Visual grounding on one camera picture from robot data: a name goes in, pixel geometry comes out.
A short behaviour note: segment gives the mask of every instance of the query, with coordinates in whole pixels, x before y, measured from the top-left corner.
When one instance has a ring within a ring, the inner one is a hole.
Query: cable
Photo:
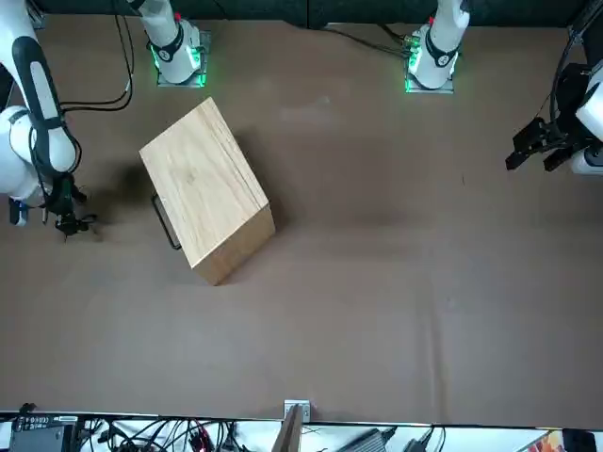
[[[440,438],[442,440],[442,443],[440,444],[440,448],[437,449],[437,452],[442,452],[442,449],[444,448],[444,443],[446,442],[446,427],[444,426],[442,426],[442,434],[440,435]]]
[[[187,431],[190,428],[190,421],[187,421]],[[185,440],[182,443],[182,452],[185,452],[185,449],[187,448],[187,440],[188,440],[188,435],[185,435]]]
[[[115,0],[111,1],[111,4],[113,5],[113,11],[115,12],[114,16],[117,17],[117,8],[115,5]],[[75,101],[70,101],[70,102],[61,102],[60,106],[63,107],[65,105],[111,105],[111,104],[116,104],[118,102],[120,102],[121,100],[123,100],[123,98],[125,97],[125,95],[128,93],[128,91],[130,90],[130,86],[132,84],[132,75],[134,75],[134,64],[135,64],[135,57],[134,57],[134,44],[132,43],[132,37],[130,35],[130,29],[127,25],[127,21],[126,19],[122,16],[123,21],[126,24],[126,30],[128,33],[128,38],[130,41],[130,60],[132,61],[132,68],[130,70],[130,66],[128,65],[128,57],[127,54],[125,53],[125,47],[123,46],[123,42],[122,42],[122,53],[123,53],[123,58],[125,60],[126,63],[126,69],[128,71],[128,80],[125,84],[125,88],[123,89],[122,94],[110,101],[100,101],[100,102],[75,102]]]
[[[222,16],[224,16],[224,19],[226,19],[227,21],[230,21],[230,17],[228,16],[228,14],[226,14],[226,9],[224,9],[224,7],[220,4],[220,2],[218,0],[212,0],[214,2],[214,5],[216,5],[218,7],[218,9],[221,11]]]
[[[553,130],[553,134],[557,137],[562,137],[563,134],[561,130],[559,130],[559,126],[557,125],[557,115],[555,113],[555,110],[557,108],[557,99],[555,97],[555,94],[557,92],[557,87],[559,86],[559,79],[561,78],[563,68],[565,67],[565,60],[567,59],[569,51],[574,46],[574,42],[576,41],[578,36],[579,33],[573,32],[569,37],[569,40],[567,40],[565,48],[563,49],[562,57],[560,58],[559,63],[557,64],[557,69],[555,70],[555,76],[553,77],[553,87],[551,88],[551,91],[549,93],[550,103],[548,104],[548,114],[550,116],[550,125]]]
[[[375,44],[373,42],[369,42],[367,40],[363,40],[362,38],[358,38],[356,36],[353,36],[349,33],[346,33],[344,31],[339,31],[339,30],[335,30],[334,28],[321,28],[320,31],[326,31],[329,33],[335,33],[336,35],[341,35],[341,36],[345,36],[346,38],[349,38],[355,42],[358,42],[359,44],[363,44],[366,47],[369,47],[371,49],[374,50],[379,50],[380,52],[384,52],[390,55],[394,55],[396,57],[402,57],[402,58],[406,58],[410,56],[410,52],[408,51],[403,51],[403,50],[398,50],[398,49],[394,49],[391,47],[388,47],[386,45],[381,45],[381,44]]]
[[[204,422],[201,424],[201,426],[207,426],[209,424],[214,424],[215,421],[209,421],[209,422]],[[168,447],[170,447],[172,444],[176,443],[180,438],[182,438],[183,436],[185,436],[185,434],[190,433],[193,429],[198,428],[197,426],[193,426],[191,428],[187,428],[187,430],[183,433],[181,433],[180,435],[176,436],[173,440],[171,440],[171,443],[169,444],[164,444],[164,448],[167,449]]]
[[[432,438],[434,429],[435,429],[435,426],[431,426],[431,428],[429,430],[427,430],[425,432],[425,434],[423,435],[423,437],[419,440],[419,442],[421,444],[423,444],[423,447],[427,447],[427,444],[430,442],[430,439]]]
[[[36,174],[38,175],[38,184],[40,184],[41,195],[44,198],[44,204],[41,205],[41,207],[46,207],[48,205],[49,195],[46,192],[46,189],[44,188],[44,182],[42,181],[42,178],[41,178],[40,167],[38,166],[38,160],[36,159],[36,156],[34,155],[34,148],[31,143],[31,138],[33,137],[33,134],[34,134],[34,128],[31,127],[29,129],[29,135],[27,137],[27,142],[29,145],[29,156],[31,158],[31,164],[33,165],[34,170],[36,170]]]
[[[130,51],[132,53],[132,68],[131,68],[130,62],[128,61],[127,53],[125,50],[125,43],[123,41],[122,26],[120,25],[118,15],[115,14],[115,16],[114,16],[115,26],[116,26],[119,36],[120,36],[120,43],[122,45],[123,59],[125,60],[125,66],[128,71],[128,85],[126,86],[128,97],[125,100],[125,103],[123,103],[119,106],[112,106],[112,107],[107,107],[107,108],[100,108],[100,107],[96,107],[96,106],[87,106],[85,103],[79,103],[77,106],[71,106],[68,108],[64,108],[63,113],[69,113],[71,111],[120,111],[130,105],[130,102],[132,101],[133,92],[134,92],[134,81],[132,79],[132,72],[134,71],[133,70],[133,67],[134,67],[134,43],[132,42],[132,34],[130,33],[130,27],[128,25],[127,20],[123,16],[122,16],[122,19],[123,19],[123,23],[125,25],[126,33],[128,36],[128,41],[130,44]],[[113,103],[114,103],[113,101],[104,101],[98,105],[108,105],[108,104],[113,104]]]
[[[389,36],[395,43],[397,43],[397,44],[404,43],[404,35],[399,35],[386,24],[380,24],[379,28],[381,30],[383,30],[387,34],[387,36]]]

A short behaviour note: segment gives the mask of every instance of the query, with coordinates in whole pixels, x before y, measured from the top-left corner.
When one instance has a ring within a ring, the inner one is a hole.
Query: wooden block
[[[217,284],[274,234],[269,202],[211,98],[140,150],[191,268]]]

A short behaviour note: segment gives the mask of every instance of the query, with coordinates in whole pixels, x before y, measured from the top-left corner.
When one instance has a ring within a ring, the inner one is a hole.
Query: black cable
[[[90,420],[90,428],[84,428],[86,430],[89,431],[90,436],[86,439],[86,441],[90,442],[90,450],[91,452],[94,452],[94,441],[92,440],[92,436],[94,436],[94,433],[96,432],[96,430],[98,430],[98,427],[100,427],[103,424],[103,420],[102,419],[97,419],[96,420],[96,424],[94,424],[94,426],[92,425],[92,421]],[[81,450],[84,447],[84,444],[86,444],[86,441],[84,441],[79,449]]]
[[[157,428],[157,430],[155,430],[153,432],[153,435],[151,435],[150,438],[140,438],[140,435],[142,435],[142,433],[144,433],[146,430],[148,430],[149,428],[151,428],[152,426],[155,426],[157,424],[159,424],[160,422],[163,422],[163,424]],[[145,440],[147,442],[146,446],[150,447],[151,445],[156,445],[157,447],[159,447],[159,450],[161,449],[161,445],[159,445],[155,440],[157,439],[157,436],[159,436],[159,433],[161,432],[161,430],[163,430],[163,428],[169,423],[170,421],[168,420],[161,420],[161,419],[157,419],[156,421],[153,421],[151,424],[149,424],[148,426],[146,426],[145,428],[139,430],[138,432],[136,432],[134,434],[134,436],[130,437],[129,440],[130,442],[134,442],[137,440]]]
[[[166,437],[166,441],[165,443],[163,443],[163,445],[161,446],[162,450],[168,450],[168,447],[170,447],[170,445],[172,445],[173,443],[171,443],[170,445],[168,445],[168,442],[170,441],[170,437],[172,435],[176,435],[176,431],[178,430],[178,428],[180,427],[180,425],[183,423],[184,421],[177,421],[173,428],[171,429],[170,433],[168,433],[168,436]]]
[[[579,33],[574,32],[569,37],[569,40],[567,40],[565,48],[563,49],[562,57],[559,59],[559,63],[557,63],[557,69],[555,70],[555,76],[553,77],[553,87],[551,88],[551,91],[549,93],[550,103],[548,104],[548,114],[550,116],[550,125],[553,130],[553,135],[555,135],[556,137],[562,137],[563,134],[561,130],[559,130],[559,126],[557,125],[557,115],[555,113],[555,110],[557,108],[557,100],[555,94],[559,86],[559,80],[561,78],[563,68],[565,67],[565,60],[567,59],[569,51],[574,46],[574,42],[576,41],[578,36]]]
[[[190,428],[190,421],[187,421],[187,431]],[[188,435],[185,435],[185,440],[182,443],[182,452],[185,452],[185,449],[187,448],[187,440],[188,440]]]
[[[442,443],[440,444],[440,448],[437,450],[437,452],[442,452],[442,449],[444,448],[444,443],[446,442],[446,427],[442,426]]]
[[[113,0],[111,3],[113,5],[114,17],[117,18],[118,14],[117,14],[117,8],[116,8],[116,5],[115,5],[115,0]],[[132,79],[131,79],[131,77],[132,77],[132,75],[134,75],[134,64],[135,64],[134,44],[132,42],[132,36],[130,34],[130,29],[129,29],[128,25],[127,25],[127,20],[123,16],[122,16],[122,19],[125,22],[126,30],[127,30],[127,33],[128,33],[128,39],[130,41],[130,60],[132,61],[132,67],[131,67],[131,70],[130,70],[130,66],[129,66],[129,62],[128,62],[128,57],[127,57],[127,54],[125,52],[125,47],[124,47],[123,41],[122,41],[121,42],[121,44],[122,44],[122,53],[123,53],[123,58],[125,60],[125,66],[126,66],[126,69],[128,71],[128,81],[127,81],[127,83],[125,85],[125,89],[123,90],[122,94],[119,97],[117,97],[117,98],[115,98],[113,100],[110,100],[110,101],[100,101],[100,102],[75,102],[75,101],[70,101],[70,102],[61,102],[60,103],[61,107],[65,106],[65,105],[111,105],[111,104],[116,104],[116,103],[120,102],[121,100],[123,100],[123,98],[125,97],[125,95],[128,93],[128,91],[130,90],[131,85],[132,85]]]
[[[207,426],[209,424],[214,424],[215,421],[209,421],[209,422],[204,422],[201,424],[201,426]],[[177,437],[175,437],[171,443],[169,444],[165,444],[164,448],[167,449],[168,447],[170,447],[172,444],[176,443],[180,438],[182,438],[183,436],[185,436],[186,433],[190,433],[192,430],[194,430],[195,428],[198,428],[197,426],[193,426],[191,428],[187,428],[187,431],[181,433],[180,435],[178,435]]]
[[[224,7],[220,4],[220,2],[218,0],[212,0],[212,1],[214,2],[214,5],[216,5],[216,7],[218,7],[218,9],[222,13],[222,16],[224,17],[224,19],[226,19],[227,21],[230,21],[230,16],[228,14],[226,14],[226,9],[224,9]]]
[[[132,51],[132,55],[134,55],[134,44],[132,42],[132,34],[130,33],[130,27],[128,25],[128,22],[125,20],[125,18],[124,17],[122,17],[122,18],[123,18],[123,23],[125,25],[125,29],[126,29],[127,35],[128,35],[128,40],[129,40],[129,43],[130,43],[130,49]],[[114,20],[115,20],[115,26],[117,27],[118,33],[120,35],[120,43],[122,45],[123,58],[125,60],[125,66],[126,66],[126,69],[128,71],[128,84],[129,84],[129,87],[128,87],[128,90],[127,90],[128,91],[128,97],[125,100],[125,103],[123,103],[123,104],[121,104],[119,106],[112,106],[112,107],[107,107],[107,108],[100,108],[100,107],[96,107],[96,106],[87,106],[87,105],[81,104],[83,106],[77,105],[77,106],[71,106],[71,107],[68,107],[68,108],[64,108],[63,109],[63,113],[69,113],[71,111],[120,111],[120,110],[123,110],[127,106],[130,105],[130,102],[132,101],[132,96],[133,96],[133,93],[134,93],[134,82],[133,82],[133,79],[132,79],[132,71],[133,70],[130,67],[130,62],[128,61],[127,53],[125,51],[125,43],[123,41],[122,26],[120,25],[120,21],[118,19],[118,15],[117,14],[114,16]]]
[[[386,24],[380,24],[379,28],[383,30],[387,34],[387,36],[389,36],[395,43],[404,43],[404,35],[399,35]]]
[[[33,137],[33,134],[34,134],[34,128],[31,127],[29,129],[29,135],[27,137],[27,142],[29,145],[29,156],[31,158],[31,164],[33,165],[34,170],[36,170],[36,174],[38,175],[38,184],[40,184],[41,195],[44,198],[44,204],[41,205],[41,207],[45,207],[46,205],[48,205],[48,199],[50,198],[50,196],[48,195],[48,193],[46,192],[46,189],[44,188],[44,182],[41,178],[40,167],[38,166],[38,159],[34,155],[34,148],[31,143],[31,138]]]
[[[423,444],[423,447],[427,447],[427,444],[429,443],[430,439],[432,438],[434,429],[435,429],[435,426],[431,426],[430,429],[425,433],[425,435],[423,435],[423,437],[419,440],[419,442],[421,444]]]
[[[375,44],[373,42],[369,42],[367,40],[363,40],[362,38],[358,38],[356,36],[353,36],[349,33],[346,33],[344,31],[339,31],[339,30],[335,30],[334,28],[321,28],[320,31],[326,31],[329,33],[335,33],[336,35],[340,35],[340,36],[345,36],[346,38],[349,38],[355,42],[358,42],[359,44],[363,44],[366,47],[369,47],[371,49],[374,50],[379,50],[380,52],[384,52],[390,55],[394,55],[396,57],[409,57],[410,56],[410,52],[408,51],[403,51],[403,50],[398,50],[398,49],[394,49],[391,47],[388,47],[386,45],[381,45],[381,44]]]

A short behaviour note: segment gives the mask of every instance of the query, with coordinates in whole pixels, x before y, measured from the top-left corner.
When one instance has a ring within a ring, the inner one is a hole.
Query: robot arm
[[[24,139],[19,135],[24,130],[15,130],[18,136],[10,137],[10,141],[14,152],[29,162],[31,144],[40,171],[52,177],[70,169],[75,160],[75,147],[61,118],[55,85],[29,22],[24,0],[0,0],[0,9],[0,63],[23,94],[33,130],[31,139],[29,131]]]
[[[75,141],[24,0],[0,0],[0,11],[0,63],[27,105],[0,113],[0,193],[9,196],[11,221],[22,224],[28,208],[43,206],[66,235],[87,230],[90,218],[73,212],[73,200],[85,200],[71,175]]]
[[[171,84],[187,81],[200,67],[199,29],[174,18],[170,0],[127,0],[140,15],[151,42],[155,65]]]
[[[424,89],[440,89],[454,71],[459,46],[469,25],[467,0],[438,0],[433,24],[416,32],[420,50],[409,74]]]

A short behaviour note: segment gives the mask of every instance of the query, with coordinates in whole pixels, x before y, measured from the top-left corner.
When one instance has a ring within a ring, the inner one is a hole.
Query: box handle
[[[174,248],[175,250],[180,250],[180,249],[182,249],[182,245],[180,245],[180,243],[174,242],[173,238],[171,238],[170,231],[168,230],[168,226],[166,225],[166,221],[163,218],[163,216],[161,215],[161,212],[159,212],[159,205],[157,203],[158,201],[159,201],[159,195],[157,195],[157,193],[155,193],[151,197],[151,204],[153,205],[155,213],[157,214],[157,218],[159,218],[159,222],[161,223],[161,226],[163,227],[163,232],[166,233],[166,237],[168,238],[168,241],[170,242],[170,246],[172,248]]]

